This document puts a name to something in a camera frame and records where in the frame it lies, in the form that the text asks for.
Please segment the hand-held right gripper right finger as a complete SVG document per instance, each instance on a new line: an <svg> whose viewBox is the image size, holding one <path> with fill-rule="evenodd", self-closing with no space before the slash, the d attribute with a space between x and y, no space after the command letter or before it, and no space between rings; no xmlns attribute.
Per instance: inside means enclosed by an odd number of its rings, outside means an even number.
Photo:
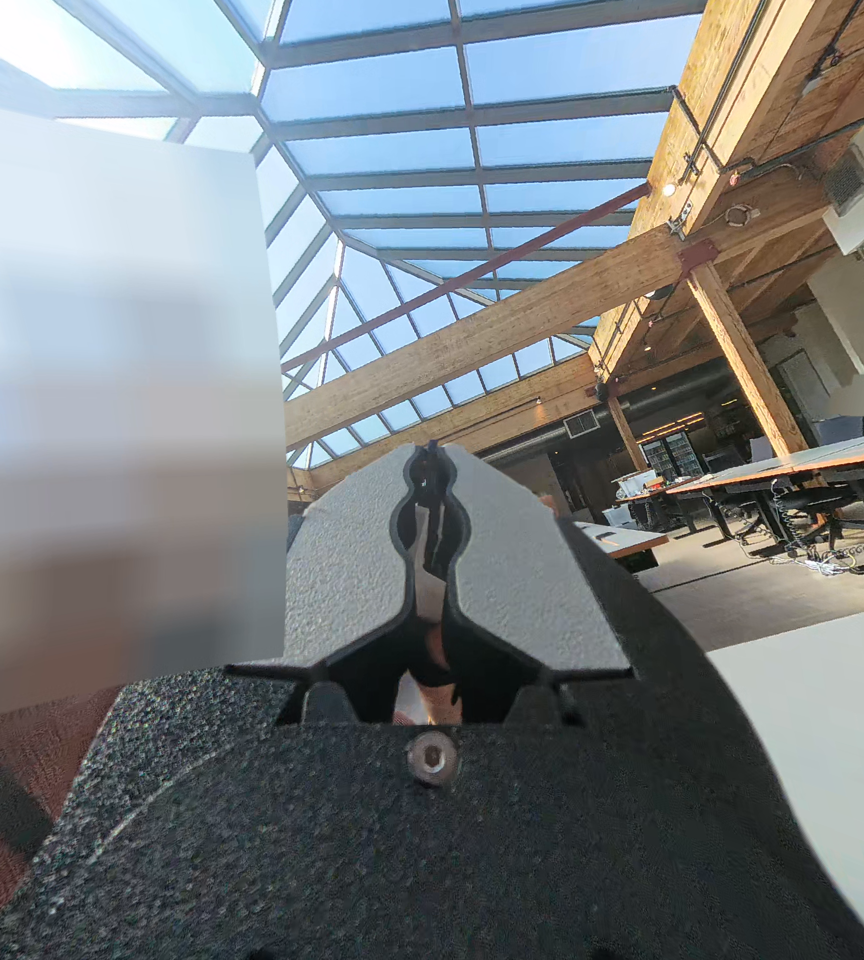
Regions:
<svg viewBox="0 0 864 960"><path fill-rule="evenodd" d="M453 564L458 611L559 676L629 671L554 512L463 447L444 453L467 527Z"/></svg>

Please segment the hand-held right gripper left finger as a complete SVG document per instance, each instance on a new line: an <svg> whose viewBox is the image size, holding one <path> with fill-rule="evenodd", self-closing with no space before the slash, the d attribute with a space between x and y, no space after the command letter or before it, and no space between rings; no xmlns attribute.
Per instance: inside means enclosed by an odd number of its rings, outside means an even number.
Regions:
<svg viewBox="0 0 864 960"><path fill-rule="evenodd" d="M417 448L405 444L346 476L305 511L287 550L285 666L312 668L406 609L397 531Z"/></svg>

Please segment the small red black lego assembly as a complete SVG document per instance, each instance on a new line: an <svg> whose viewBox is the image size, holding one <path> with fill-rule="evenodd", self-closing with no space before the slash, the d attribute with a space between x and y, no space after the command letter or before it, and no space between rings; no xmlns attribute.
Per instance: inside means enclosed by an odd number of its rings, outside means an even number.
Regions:
<svg viewBox="0 0 864 960"><path fill-rule="evenodd" d="M428 509L443 502L453 475L453 464L436 441L419 447L409 470L416 502Z"/></svg>

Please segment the grey top office desk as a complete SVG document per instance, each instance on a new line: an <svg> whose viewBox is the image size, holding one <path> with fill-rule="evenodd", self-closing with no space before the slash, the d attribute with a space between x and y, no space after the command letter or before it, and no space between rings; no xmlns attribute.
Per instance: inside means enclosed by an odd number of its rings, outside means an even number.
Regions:
<svg viewBox="0 0 864 960"><path fill-rule="evenodd" d="M665 534L632 530L626 527L613 527L584 521L574 525L595 546L632 574L638 574L658 567L654 549L669 542Z"/></svg>

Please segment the wooden roof beam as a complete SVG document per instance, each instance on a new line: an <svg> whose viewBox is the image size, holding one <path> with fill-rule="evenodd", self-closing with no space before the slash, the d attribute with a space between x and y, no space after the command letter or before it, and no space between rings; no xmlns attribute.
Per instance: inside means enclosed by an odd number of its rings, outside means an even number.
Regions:
<svg viewBox="0 0 864 960"><path fill-rule="evenodd" d="M587 409L593 398L586 390L595 383L595 367L583 353L332 462L310 470L288 467L287 482L291 489L322 490L390 450L430 440L487 450Z"/></svg>

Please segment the light wooden beam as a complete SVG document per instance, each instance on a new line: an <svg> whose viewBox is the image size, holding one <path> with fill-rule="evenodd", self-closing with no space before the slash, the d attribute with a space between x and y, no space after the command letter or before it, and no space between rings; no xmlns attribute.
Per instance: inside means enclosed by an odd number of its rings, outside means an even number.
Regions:
<svg viewBox="0 0 864 960"><path fill-rule="evenodd" d="M285 402L285 448L335 430L620 307L681 274L684 241L662 224Z"/></svg>

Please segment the long wood edged desk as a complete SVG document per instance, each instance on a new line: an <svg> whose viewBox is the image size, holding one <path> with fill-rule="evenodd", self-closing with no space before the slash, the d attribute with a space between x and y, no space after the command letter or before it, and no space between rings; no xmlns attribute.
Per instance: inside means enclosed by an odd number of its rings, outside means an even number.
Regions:
<svg viewBox="0 0 864 960"><path fill-rule="evenodd" d="M828 575L864 575L864 436L736 466L670 489L703 498L724 527L721 505L758 511L774 553Z"/></svg>

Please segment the red steel tie rod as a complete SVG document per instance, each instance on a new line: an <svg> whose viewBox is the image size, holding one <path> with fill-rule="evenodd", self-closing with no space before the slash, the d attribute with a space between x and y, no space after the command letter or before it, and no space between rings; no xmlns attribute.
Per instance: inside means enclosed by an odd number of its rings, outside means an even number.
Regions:
<svg viewBox="0 0 864 960"><path fill-rule="evenodd" d="M319 356L327 354L352 340L365 335L372 330L398 319L399 317L410 313L414 309L426 306L427 304L443 296L457 292L461 288L469 287L488 273L493 273L498 269L508 265L510 262L525 259L527 255L533 254L545 246L557 241L559 238L573 233L584 227L592 226L601 221L609 214L618 212L628 204L649 197L653 192L653 187L648 181L643 181L633 189L630 189L617 197L588 210L580 215L572 217L560 225L557 225L545 233L534 237L532 240L520 246L513 247L503 253L491 258L479 267L468 270L457 277L454 277L442 284L434 286L429 290L411 300L402 303L389 311L380 314L365 323L360 323L354 329L342 333L339 336L325 339L315 347L296 355L292 359L284 361L281 365L281 373L285 375L288 371L300 367L308 362L314 362Z"/></svg>

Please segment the glass skylight roof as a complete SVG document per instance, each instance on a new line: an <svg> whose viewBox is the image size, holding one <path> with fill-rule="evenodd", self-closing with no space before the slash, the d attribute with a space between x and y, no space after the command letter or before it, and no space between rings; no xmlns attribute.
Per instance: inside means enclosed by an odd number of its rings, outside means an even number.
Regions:
<svg viewBox="0 0 864 960"><path fill-rule="evenodd" d="M251 162L284 361L645 181L709 2L0 2L6 152ZM282 377L286 400L630 236L639 201Z"/></svg>

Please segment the wooden support post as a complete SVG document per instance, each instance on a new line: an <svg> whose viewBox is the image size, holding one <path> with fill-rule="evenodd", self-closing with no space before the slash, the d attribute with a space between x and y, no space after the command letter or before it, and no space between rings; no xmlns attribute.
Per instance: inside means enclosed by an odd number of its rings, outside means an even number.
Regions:
<svg viewBox="0 0 864 960"><path fill-rule="evenodd" d="M706 262L696 266L686 281L774 455L785 457L807 450L798 422L713 265Z"/></svg>

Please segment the red metal bracket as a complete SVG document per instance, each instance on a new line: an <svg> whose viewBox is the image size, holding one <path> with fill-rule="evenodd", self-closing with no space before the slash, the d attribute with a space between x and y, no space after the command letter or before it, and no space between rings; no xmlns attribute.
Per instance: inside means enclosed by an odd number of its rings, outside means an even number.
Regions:
<svg viewBox="0 0 864 960"><path fill-rule="evenodd" d="M680 277L685 279L689 274L707 263L714 263L721 255L714 239L705 237L695 243L688 244L678 250L678 261L681 266Z"/></svg>

